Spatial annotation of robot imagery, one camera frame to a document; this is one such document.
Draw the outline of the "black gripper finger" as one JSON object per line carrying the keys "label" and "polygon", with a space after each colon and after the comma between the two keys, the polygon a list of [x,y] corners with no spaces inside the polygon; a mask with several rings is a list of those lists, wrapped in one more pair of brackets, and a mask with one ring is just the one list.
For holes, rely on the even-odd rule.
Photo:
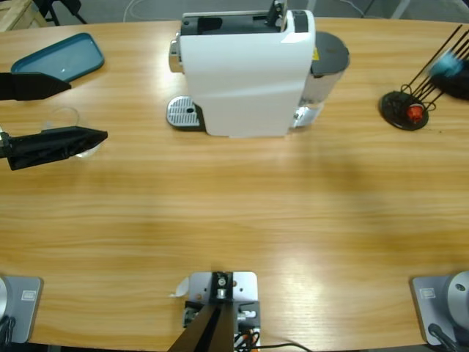
{"label": "black gripper finger", "polygon": [[464,69],[454,76],[437,74],[430,78],[435,87],[443,94],[456,99],[468,99],[468,70]]}
{"label": "black gripper finger", "polygon": [[12,171],[66,160],[98,146],[108,138],[106,131],[67,126],[36,134],[11,136],[1,132],[1,157]]}
{"label": "black gripper finger", "polygon": [[43,100],[69,89],[66,81],[44,73],[1,73],[1,100]]}

